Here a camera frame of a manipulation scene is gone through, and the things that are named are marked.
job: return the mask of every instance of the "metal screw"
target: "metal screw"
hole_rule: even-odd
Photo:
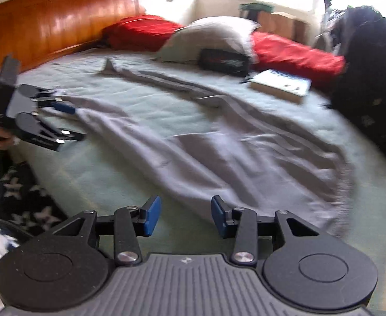
[[[234,259],[239,263],[251,263],[255,257],[253,254],[248,252],[237,252],[234,254]]]
[[[139,255],[134,252],[126,251],[118,253],[117,258],[119,261],[122,261],[124,263],[132,263],[133,261],[136,261],[139,258]]]

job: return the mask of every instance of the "headboard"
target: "headboard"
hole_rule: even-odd
[[[95,46],[101,30],[145,13],[143,0],[9,0],[0,4],[0,64],[7,54],[21,71]]]

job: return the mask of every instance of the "bed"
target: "bed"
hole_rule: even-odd
[[[341,115],[326,109],[326,99],[316,92],[297,106],[253,91],[233,77],[204,73],[194,66],[156,63],[150,53],[95,48],[103,27],[126,16],[144,14],[142,1],[11,0],[0,4],[0,62],[13,52],[22,62],[20,83],[64,88],[110,101],[162,136],[206,131],[215,115],[182,93],[148,85],[139,88],[119,77],[98,75],[105,58],[119,66],[153,69],[223,88],[342,146],[355,166],[352,210],[344,240],[369,255],[377,265],[379,283],[369,308],[377,314],[386,311],[386,159]],[[86,131],[76,121],[46,117],[56,125]],[[165,194],[93,134],[62,152],[26,143],[15,150],[30,163],[40,184],[69,215],[84,209],[112,214],[123,206],[141,206],[150,195],[159,194],[164,204],[154,235],[139,239],[145,254],[231,250],[232,241],[220,239],[213,225]],[[104,238],[102,246],[110,251],[112,240]],[[270,246],[270,241],[261,240],[262,256],[269,253]]]

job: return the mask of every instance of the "black cable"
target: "black cable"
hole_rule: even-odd
[[[7,226],[8,228],[11,228],[11,229],[13,229],[13,230],[19,232],[19,234],[24,235],[25,238],[27,238],[27,239],[33,238],[33,235],[32,235],[32,234],[26,232],[25,230],[21,229],[19,226],[15,225],[15,224],[12,223],[12,222],[9,222],[9,221],[0,219],[0,224],[1,224],[1,225],[4,225],[4,226]]]

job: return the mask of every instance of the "mattress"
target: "mattress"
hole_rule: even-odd
[[[377,265],[379,284],[370,307],[375,312],[386,310],[386,159],[339,113],[325,108],[324,97],[310,92],[302,105],[295,105],[252,90],[235,77],[194,66],[158,63],[148,53],[104,49],[53,60],[21,74],[18,80],[45,88],[64,88],[71,94],[116,104],[163,137],[211,130],[215,112],[189,100],[182,92],[99,75],[105,58],[112,59],[118,67],[153,69],[213,86],[266,112],[292,119],[323,140],[342,146],[355,167],[349,230],[344,240],[369,255]],[[77,121],[45,117],[59,127],[87,132]],[[80,143],[68,144],[61,152],[24,142],[16,150],[68,215],[84,209],[108,215],[124,206],[141,206],[150,195],[160,195],[163,210],[154,235],[139,238],[145,255],[149,252],[229,253],[232,249],[232,239],[220,239],[215,226],[167,196],[94,134],[88,134]],[[101,239],[101,246],[111,253],[112,238]],[[260,240],[262,256],[267,256],[270,248],[270,240]]]

